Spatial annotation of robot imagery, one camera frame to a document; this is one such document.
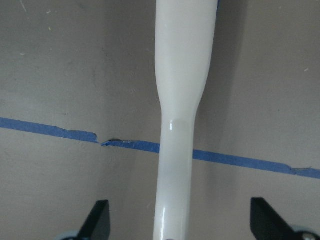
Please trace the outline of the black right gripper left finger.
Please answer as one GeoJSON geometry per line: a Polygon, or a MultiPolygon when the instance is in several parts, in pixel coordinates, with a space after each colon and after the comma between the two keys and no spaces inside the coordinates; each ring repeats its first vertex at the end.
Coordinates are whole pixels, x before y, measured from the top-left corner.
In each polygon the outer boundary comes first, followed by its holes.
{"type": "Polygon", "coordinates": [[[111,235],[110,206],[108,200],[98,200],[80,230],[63,233],[58,240],[108,240],[111,235]]]}

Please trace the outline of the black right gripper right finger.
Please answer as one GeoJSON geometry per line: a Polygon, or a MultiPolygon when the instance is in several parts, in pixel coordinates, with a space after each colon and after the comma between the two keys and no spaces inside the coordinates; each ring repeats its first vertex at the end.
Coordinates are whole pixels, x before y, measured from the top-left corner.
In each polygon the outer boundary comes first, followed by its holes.
{"type": "Polygon", "coordinates": [[[295,231],[262,197],[250,200],[250,230],[256,240],[318,240],[314,232],[295,231]]]}

